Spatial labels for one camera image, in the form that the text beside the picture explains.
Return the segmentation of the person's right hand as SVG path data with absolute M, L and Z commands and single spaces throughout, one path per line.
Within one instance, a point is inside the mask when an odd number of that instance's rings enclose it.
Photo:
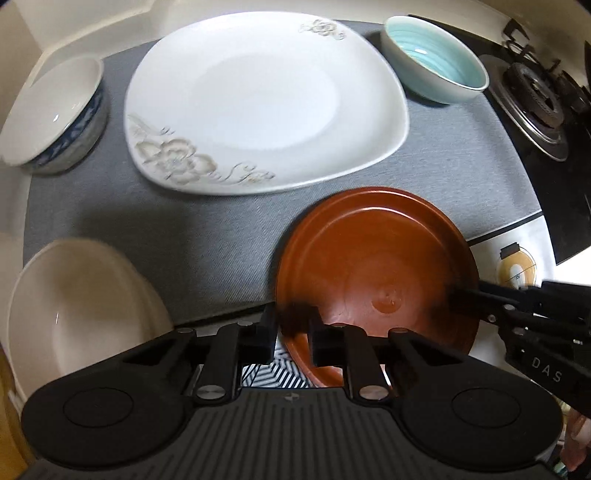
M 586 459 L 591 442 L 590 419 L 574 409 L 567 417 L 565 440 L 560 457 L 569 472 L 575 471 Z

